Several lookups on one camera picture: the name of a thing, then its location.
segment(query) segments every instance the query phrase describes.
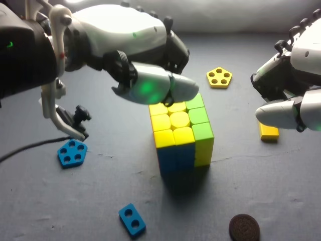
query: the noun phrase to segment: gray table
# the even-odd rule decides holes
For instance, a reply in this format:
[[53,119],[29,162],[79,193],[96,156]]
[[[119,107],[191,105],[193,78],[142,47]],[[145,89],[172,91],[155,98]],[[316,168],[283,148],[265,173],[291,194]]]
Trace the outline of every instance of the gray table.
[[[133,203],[146,222],[139,240],[230,240],[228,224],[248,213],[261,240],[320,240],[321,134],[280,130],[260,141],[256,108],[264,101],[249,77],[276,51],[281,35],[182,36],[191,51],[184,74],[196,80],[215,134],[209,169],[164,181],[159,175],[148,107],[113,94],[107,73],[66,73],[69,110],[87,107],[84,164],[62,170],[49,144],[0,164],[0,240],[130,240],[118,211]],[[233,73],[211,89],[206,72]],[[42,117],[39,88],[4,99],[0,154],[64,136]]]

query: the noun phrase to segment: white wall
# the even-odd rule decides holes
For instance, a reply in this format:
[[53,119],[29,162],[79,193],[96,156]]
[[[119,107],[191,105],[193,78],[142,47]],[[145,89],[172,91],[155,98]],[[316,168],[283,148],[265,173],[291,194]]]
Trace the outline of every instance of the white wall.
[[[19,13],[24,0],[7,0]],[[72,11],[98,4],[120,4],[118,0],[87,0],[67,4],[66,0],[49,0]],[[174,18],[174,30],[181,32],[287,32],[303,18],[321,8],[320,0],[132,0],[146,12],[154,10],[163,19]]]

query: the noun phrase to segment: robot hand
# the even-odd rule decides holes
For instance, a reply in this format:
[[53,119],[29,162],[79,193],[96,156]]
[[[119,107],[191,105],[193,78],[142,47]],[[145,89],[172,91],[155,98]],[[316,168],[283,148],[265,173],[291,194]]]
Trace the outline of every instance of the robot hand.
[[257,119],[283,129],[321,131],[321,10],[312,21],[303,19],[289,32],[288,42],[275,44],[279,52],[251,76],[253,87],[267,101]]
[[[43,7],[49,12],[51,36],[35,22]],[[48,0],[26,0],[23,21],[5,6],[0,4],[0,8],[8,16],[0,22],[1,39],[10,44],[17,42],[20,47],[19,52],[0,52],[0,61],[12,60],[3,65],[4,72],[12,74],[14,64],[22,70],[13,76],[18,84],[5,84],[0,97],[41,85],[44,117],[76,139],[88,137],[81,122],[91,117],[82,106],[72,115],[55,104],[56,98],[66,94],[58,78],[64,71],[85,65],[104,69],[119,82],[113,91],[135,103],[171,105],[190,100],[198,92],[195,82],[179,75],[188,62],[189,51],[171,30],[173,20],[169,17],[162,22],[156,14],[124,4],[93,6],[72,14],[62,5],[50,5]],[[1,31],[7,29],[10,34]],[[29,44],[19,41],[22,35]],[[22,81],[25,72],[30,73],[28,84]]]

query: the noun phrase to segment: yellow pentagon block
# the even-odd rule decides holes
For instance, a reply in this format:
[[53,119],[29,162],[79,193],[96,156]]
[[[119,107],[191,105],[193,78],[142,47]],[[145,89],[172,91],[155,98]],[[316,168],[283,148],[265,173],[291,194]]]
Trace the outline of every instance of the yellow pentagon block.
[[175,146],[175,140],[172,130],[154,132],[156,148]]
[[170,116],[171,128],[175,130],[181,127],[190,127],[190,118],[189,114],[186,112],[174,112]]
[[206,73],[211,88],[227,88],[230,84],[232,73],[218,67]]
[[169,115],[173,114],[174,112],[184,111],[186,112],[186,105],[185,102],[174,103],[172,106],[168,107]]
[[167,110],[167,107],[162,103],[149,105],[150,116],[158,115],[158,114],[167,114],[168,112],[169,111]]
[[259,122],[260,137],[262,141],[277,141],[279,130],[275,127],[268,127]]
[[150,119],[153,132],[168,130],[171,128],[170,117],[167,114],[153,115]]
[[173,131],[173,134],[176,146],[195,142],[193,131],[190,127],[177,128]]

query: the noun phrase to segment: blue tile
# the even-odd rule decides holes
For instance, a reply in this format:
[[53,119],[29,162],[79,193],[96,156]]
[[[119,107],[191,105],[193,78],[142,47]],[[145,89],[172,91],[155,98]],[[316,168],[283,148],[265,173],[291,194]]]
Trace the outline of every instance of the blue tile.
[[139,236],[145,231],[146,224],[132,203],[121,209],[118,213],[122,223],[132,238]]
[[71,139],[57,151],[62,167],[70,168],[83,164],[87,150],[84,143]]
[[176,171],[176,146],[157,148],[157,156],[162,175]]
[[195,143],[176,146],[177,170],[194,169]]

